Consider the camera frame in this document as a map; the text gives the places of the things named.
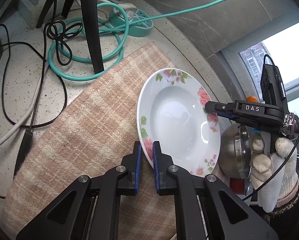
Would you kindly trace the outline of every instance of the orange ball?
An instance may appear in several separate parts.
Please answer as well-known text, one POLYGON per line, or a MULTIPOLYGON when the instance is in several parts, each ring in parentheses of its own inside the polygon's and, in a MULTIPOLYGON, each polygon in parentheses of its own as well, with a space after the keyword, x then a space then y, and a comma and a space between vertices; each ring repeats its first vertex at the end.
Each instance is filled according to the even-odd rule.
POLYGON ((258 99, 255 96, 249 96, 248 98, 246 98, 246 101, 258 103, 258 99))

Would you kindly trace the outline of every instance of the white floral plate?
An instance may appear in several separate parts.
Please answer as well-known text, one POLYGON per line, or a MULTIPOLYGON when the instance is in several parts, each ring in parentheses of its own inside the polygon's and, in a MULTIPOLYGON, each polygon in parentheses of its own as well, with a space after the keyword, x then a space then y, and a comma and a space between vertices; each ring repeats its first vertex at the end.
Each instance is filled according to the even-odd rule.
POLYGON ((145 82, 137 104, 140 143, 153 167, 153 141, 175 165, 204 177, 213 171, 219 155, 220 132, 216 113, 206 113, 210 101, 205 89, 190 74, 161 69, 145 82))

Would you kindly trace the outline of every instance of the stainless steel pot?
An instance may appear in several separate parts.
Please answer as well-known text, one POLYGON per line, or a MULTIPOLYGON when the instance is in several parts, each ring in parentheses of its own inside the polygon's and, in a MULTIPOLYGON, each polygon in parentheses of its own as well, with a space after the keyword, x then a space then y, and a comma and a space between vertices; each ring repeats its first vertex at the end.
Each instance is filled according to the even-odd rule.
POLYGON ((251 149, 245 125, 235 123, 228 127, 220 140, 219 165, 230 178, 246 179, 251 172, 251 149))

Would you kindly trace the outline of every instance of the coiled teal cord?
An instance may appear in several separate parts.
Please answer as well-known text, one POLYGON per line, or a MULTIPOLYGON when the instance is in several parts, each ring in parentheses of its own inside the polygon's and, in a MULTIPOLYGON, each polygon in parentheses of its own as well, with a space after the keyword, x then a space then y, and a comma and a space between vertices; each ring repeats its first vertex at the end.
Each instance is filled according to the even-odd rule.
MULTIPOLYGON (((108 55, 104 56, 103 57, 103 61, 105 60, 108 60, 112 57, 114 57, 118 52, 119 52, 119 57, 117 58, 117 60, 109 67, 107 68, 106 70, 100 72, 100 73, 97 73, 95 75, 91 75, 91 76, 85 76, 85 77, 76 77, 76 76, 72 76, 72 75, 69 75, 69 74, 66 74, 62 71, 60 71, 54 64, 53 62, 53 54, 54 54, 54 51, 55 51, 55 42, 52 43, 49 51, 48 51, 48 63, 51 67, 51 69, 57 74, 59 75, 60 77, 62 78, 65 78, 65 79, 68 79, 68 80, 72 80, 72 81, 88 81, 88 80, 93 80, 93 79, 96 79, 98 78, 99 76, 101 76, 103 73, 105 73, 106 71, 108 71, 109 69, 111 69, 113 66, 115 66, 118 62, 120 62, 123 58, 123 55, 124 55, 124 52, 123 52, 123 45, 127 39, 127 36, 128 36, 128 29, 129 29, 129 25, 134 25, 134 24, 137 24, 137 23, 140 23, 140 22, 143 22, 143 21, 148 21, 148 20, 155 20, 155 19, 160 19, 160 18, 164 18, 164 17, 169 17, 169 16, 175 16, 175 15, 179 15, 179 14, 182 14, 182 13, 187 13, 187 12, 192 12, 192 11, 196 11, 196 10, 200 10, 200 9, 204 9, 204 8, 207 8, 207 7, 210 7, 210 6, 213 6, 215 4, 218 4, 218 3, 221 3, 221 2, 224 2, 224 1, 227 1, 227 0, 216 0, 214 2, 211 2, 211 3, 208 3, 208 4, 205 4, 205 5, 202 5, 202 6, 198 6, 198 7, 194 7, 194 8, 190 8, 190 9, 185 9, 185 10, 182 10, 182 11, 178 11, 178 12, 173 12, 173 13, 168 13, 168 14, 163 14, 163 15, 157 15, 157 16, 153 16, 153 17, 150 17, 150 18, 146 18, 146 19, 141 19, 141 20, 138 20, 138 21, 135 21, 133 23, 129 23, 128 22, 128 17, 125 13, 125 11, 117 4, 115 3, 100 3, 97 5, 97 7, 102 7, 102 6, 113 6, 115 8, 117 8, 123 15, 124 17, 124 20, 125 20, 125 24, 124 25, 120 25, 118 27, 115 27, 113 28, 111 25, 103 22, 102 20, 98 20, 99 23, 101 23, 102 25, 104 25, 106 28, 99 28, 99 35, 104 35, 106 33, 113 33, 115 38, 117 39, 117 42, 118 42, 118 46, 117 48, 109 53, 108 55), (124 35, 123 35, 123 38, 120 39, 119 35, 117 32, 124 32, 124 35)), ((81 17, 79 18, 74 18, 74 19, 71 19, 67 22, 65 22, 65 24, 70 24, 72 22, 75 22, 75 21, 82 21, 83 19, 81 17)), ((58 29, 58 32, 61 32, 62 31, 62 27, 60 27, 58 29)), ((66 50, 63 50, 61 49, 61 47, 59 46, 59 51, 64 54, 66 57, 69 57, 69 53, 66 51, 66 50)), ((83 63, 91 63, 91 59, 90 58, 82 58, 82 57, 78 57, 78 56, 74 56, 73 55, 73 60, 75 61, 78 61, 78 62, 83 62, 83 63)))

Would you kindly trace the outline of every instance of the metal bolt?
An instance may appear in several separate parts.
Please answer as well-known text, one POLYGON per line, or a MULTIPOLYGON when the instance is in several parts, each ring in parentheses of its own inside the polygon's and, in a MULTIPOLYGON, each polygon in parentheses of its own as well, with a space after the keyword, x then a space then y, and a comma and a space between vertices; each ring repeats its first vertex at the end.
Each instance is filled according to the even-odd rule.
POLYGON ((206 179, 210 182, 214 182, 214 181, 216 181, 216 176, 213 174, 209 174, 209 175, 207 175, 206 179))
POLYGON ((84 183, 84 182, 88 181, 88 176, 87 175, 79 176, 78 181, 84 183))
POLYGON ((119 165, 119 166, 116 167, 116 170, 117 170, 118 172, 123 172, 123 171, 126 170, 126 168, 125 168, 125 166, 123 166, 123 165, 119 165))
POLYGON ((178 171, 178 166, 176 166, 176 165, 171 165, 171 166, 168 167, 168 169, 169 169, 170 171, 172 171, 172 172, 176 172, 176 171, 178 171))

